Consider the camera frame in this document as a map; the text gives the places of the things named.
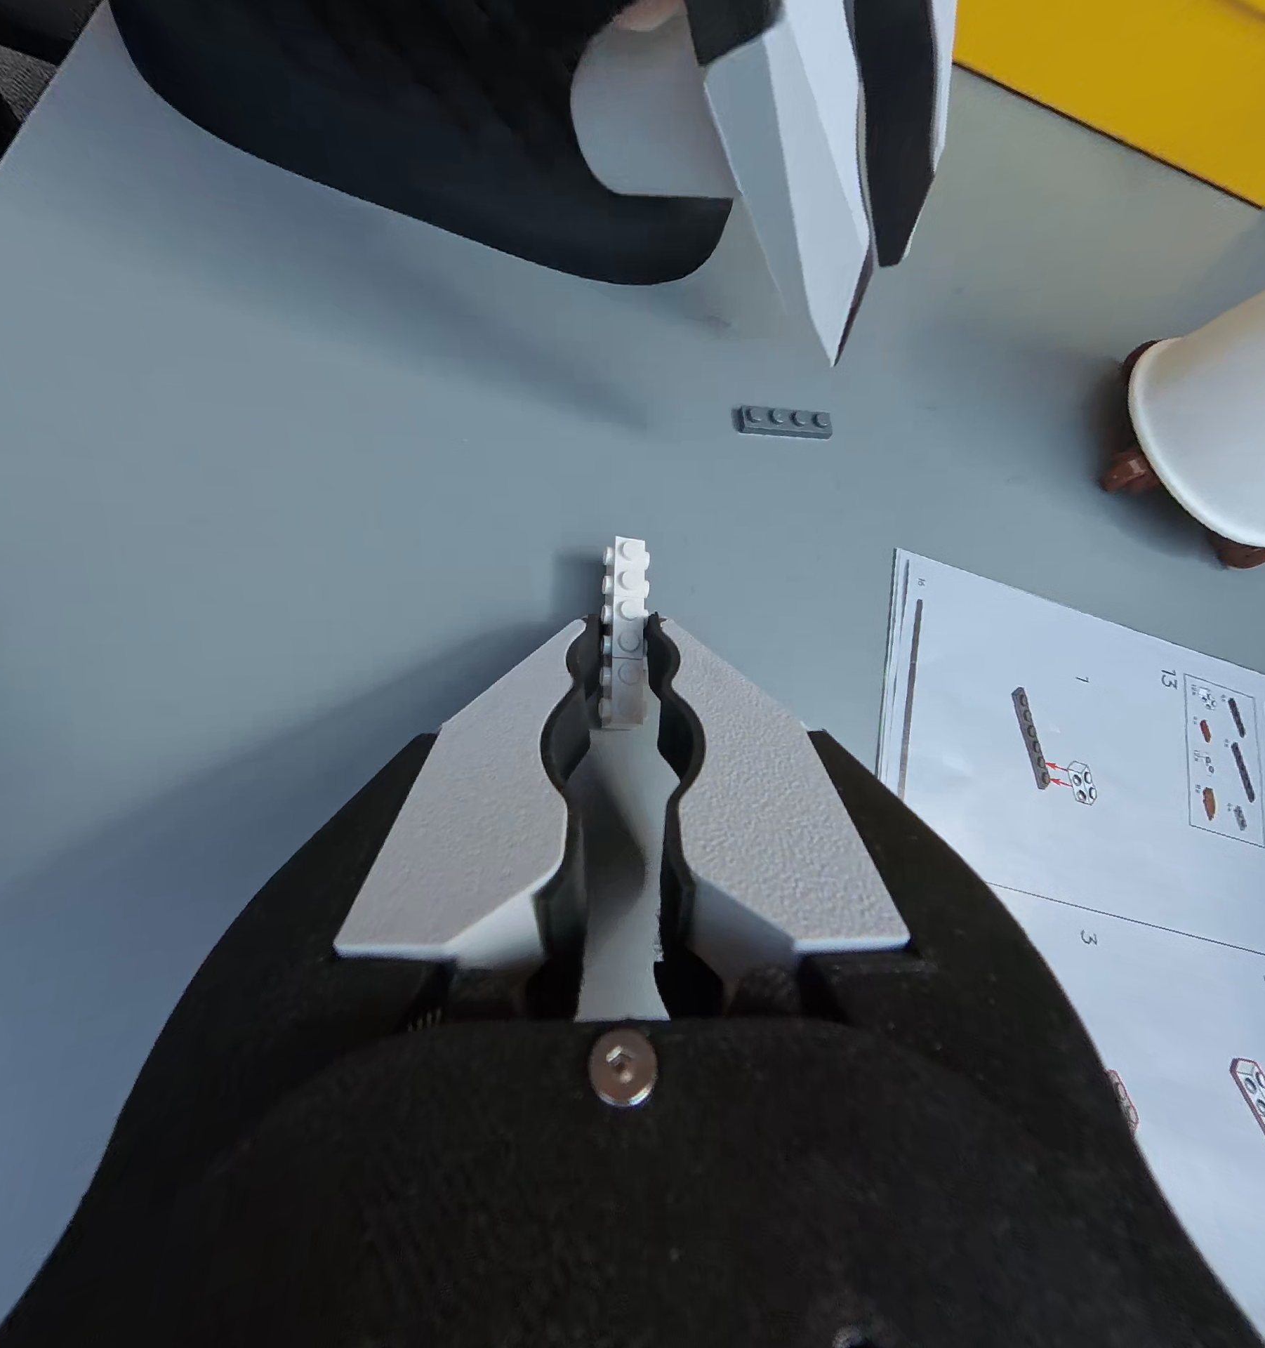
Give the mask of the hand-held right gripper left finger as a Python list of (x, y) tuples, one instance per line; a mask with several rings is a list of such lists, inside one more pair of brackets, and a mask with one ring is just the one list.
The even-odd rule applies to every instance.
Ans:
[(446, 720), (335, 938), (342, 957), (527, 971), (579, 960), (601, 624), (576, 619)]

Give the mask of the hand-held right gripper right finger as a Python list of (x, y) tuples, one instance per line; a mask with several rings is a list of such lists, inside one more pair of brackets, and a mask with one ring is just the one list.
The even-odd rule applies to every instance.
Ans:
[(646, 623), (665, 810), (660, 939), (691, 1002), (756, 968), (905, 949), (910, 930), (811, 732), (677, 622)]

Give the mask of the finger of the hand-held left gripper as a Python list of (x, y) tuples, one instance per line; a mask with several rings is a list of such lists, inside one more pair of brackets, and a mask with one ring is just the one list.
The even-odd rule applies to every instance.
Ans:
[(850, 4), (864, 94), (861, 162), (878, 261), (899, 264), (945, 146), (958, 4)]
[(844, 2), (778, 2), (759, 35), (704, 61), (704, 82), (784, 304), (837, 365), (875, 269)]

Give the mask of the small grey lego plate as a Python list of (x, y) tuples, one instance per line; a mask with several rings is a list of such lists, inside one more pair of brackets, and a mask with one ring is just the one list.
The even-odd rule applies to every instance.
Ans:
[(822, 440), (833, 436), (833, 418), (823, 411), (743, 404), (735, 415), (742, 433)]

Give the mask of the white and grey lego assembly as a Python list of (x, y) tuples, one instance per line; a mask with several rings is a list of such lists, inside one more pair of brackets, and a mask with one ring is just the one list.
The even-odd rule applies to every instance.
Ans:
[(606, 731), (638, 728), (648, 714), (649, 564), (651, 551), (641, 537), (618, 535), (604, 550), (596, 690)]

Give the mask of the lego instruction booklet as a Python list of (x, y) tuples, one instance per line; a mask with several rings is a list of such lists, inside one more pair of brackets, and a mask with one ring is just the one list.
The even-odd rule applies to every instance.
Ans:
[(881, 779), (1069, 994), (1265, 1339), (1265, 675), (901, 549)]

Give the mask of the yellow plastic bin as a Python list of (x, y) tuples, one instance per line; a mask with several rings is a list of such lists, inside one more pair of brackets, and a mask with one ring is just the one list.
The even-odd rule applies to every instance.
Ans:
[(962, 1), (955, 57), (1265, 207), (1265, 1)]

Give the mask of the black quilted wrist rest pad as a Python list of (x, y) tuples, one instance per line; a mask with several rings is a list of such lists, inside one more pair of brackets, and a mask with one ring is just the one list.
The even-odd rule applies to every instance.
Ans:
[(590, 169), (575, 68), (608, 1), (114, 1), (148, 84), (227, 143), (559, 272), (655, 285), (717, 248), (728, 199)]

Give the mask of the white paper cup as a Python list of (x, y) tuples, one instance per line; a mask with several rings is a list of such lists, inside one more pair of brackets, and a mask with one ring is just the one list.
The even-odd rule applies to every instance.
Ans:
[(1184, 511), (1232, 543), (1265, 549), (1265, 289), (1138, 356), (1138, 447)]

